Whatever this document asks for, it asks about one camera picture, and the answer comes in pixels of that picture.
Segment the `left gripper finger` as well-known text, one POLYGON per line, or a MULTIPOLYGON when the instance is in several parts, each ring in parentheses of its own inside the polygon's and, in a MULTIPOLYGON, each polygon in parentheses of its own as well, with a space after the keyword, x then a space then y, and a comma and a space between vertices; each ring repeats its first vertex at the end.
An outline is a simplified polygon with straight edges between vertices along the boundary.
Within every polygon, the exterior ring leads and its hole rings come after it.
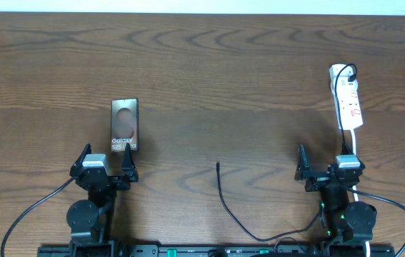
POLYGON ((91 144, 90 143, 87 143, 85 145, 83 151, 81 152, 81 154, 79 155, 77 160, 72 165, 70 172, 69 172, 70 176, 78 176, 80 173, 82 173, 83 161, 88 154, 91 154, 91 144))
POLYGON ((139 180, 138 171, 136 169, 134 160, 131 155, 131 145, 126 144, 124 149, 124 157, 121 164, 121 170, 130 182, 137 182, 139 180))

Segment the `Galaxy S25 Ultra smartphone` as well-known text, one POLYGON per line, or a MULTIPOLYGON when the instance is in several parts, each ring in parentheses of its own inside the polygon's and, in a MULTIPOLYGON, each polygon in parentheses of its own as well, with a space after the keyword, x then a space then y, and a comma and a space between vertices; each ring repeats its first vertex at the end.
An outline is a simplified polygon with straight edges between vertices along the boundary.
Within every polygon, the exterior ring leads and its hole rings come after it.
POLYGON ((139 100, 115 99, 111 102, 111 151, 124 151, 129 144, 139 150, 139 100))

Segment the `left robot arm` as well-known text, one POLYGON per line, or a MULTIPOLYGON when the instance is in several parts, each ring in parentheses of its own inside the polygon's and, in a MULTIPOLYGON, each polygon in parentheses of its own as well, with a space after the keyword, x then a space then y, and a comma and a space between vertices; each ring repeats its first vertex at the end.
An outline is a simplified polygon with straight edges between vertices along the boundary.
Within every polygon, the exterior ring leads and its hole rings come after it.
POLYGON ((128 191, 139 175, 126 145, 121 164, 122 175, 111 175, 105 154, 93 154, 87 144, 74 162, 69 175, 76 185, 88 193, 85 200, 73 203, 66 221, 71 228, 69 254, 71 256, 126 256, 123 243, 110 236, 116 196, 128 191))

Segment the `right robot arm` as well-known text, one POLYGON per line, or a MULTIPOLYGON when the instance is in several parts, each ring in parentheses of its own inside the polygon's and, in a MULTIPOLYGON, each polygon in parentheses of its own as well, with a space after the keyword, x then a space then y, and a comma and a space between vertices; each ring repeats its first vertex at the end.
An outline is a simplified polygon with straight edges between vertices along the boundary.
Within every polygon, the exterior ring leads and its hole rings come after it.
POLYGON ((329 238, 320 243, 326 256, 365 256, 366 242, 373 238, 375 207, 363 201, 350 201, 348 191, 359 182, 365 165, 344 145, 336 162, 326 171, 315 171, 303 146, 299 147, 294 179, 305 182, 305 191, 318 192, 329 238))

